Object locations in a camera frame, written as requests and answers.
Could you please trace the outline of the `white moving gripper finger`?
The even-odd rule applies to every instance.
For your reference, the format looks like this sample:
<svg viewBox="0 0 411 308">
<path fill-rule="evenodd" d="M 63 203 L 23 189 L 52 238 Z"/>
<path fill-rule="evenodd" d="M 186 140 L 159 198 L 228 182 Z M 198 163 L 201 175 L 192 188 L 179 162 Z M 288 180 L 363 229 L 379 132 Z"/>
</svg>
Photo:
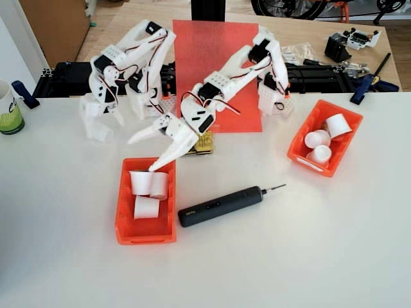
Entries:
<svg viewBox="0 0 411 308">
<path fill-rule="evenodd" d="M 161 125 L 159 124 L 152 124 L 143 130 L 139 130 L 135 134 L 133 134 L 128 140 L 127 144 L 135 144 L 153 137 L 156 137 L 161 134 Z"/>
<path fill-rule="evenodd" d="M 112 114 L 112 116 L 115 118 L 115 120 L 119 123 L 119 125 L 124 126 L 125 125 L 125 119 L 124 117 L 121 115 L 119 109 L 116 108 L 111 108 L 110 109 L 110 113 Z"/>
</svg>

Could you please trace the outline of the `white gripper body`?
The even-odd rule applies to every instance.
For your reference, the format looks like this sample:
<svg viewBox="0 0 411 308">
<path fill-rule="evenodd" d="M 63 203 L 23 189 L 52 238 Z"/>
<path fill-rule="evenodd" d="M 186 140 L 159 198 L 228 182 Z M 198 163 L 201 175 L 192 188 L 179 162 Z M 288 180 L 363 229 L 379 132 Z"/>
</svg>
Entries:
<svg viewBox="0 0 411 308">
<path fill-rule="evenodd" d="M 160 116 L 153 122 L 153 125 L 161 133 L 172 138 L 174 141 L 193 144 L 198 141 L 198 135 L 191 127 L 171 112 Z"/>
<path fill-rule="evenodd" d="M 101 121 L 106 105 L 101 104 L 93 95 L 80 97 L 79 112 L 83 125 L 86 128 L 93 126 L 107 126 Z"/>
</svg>

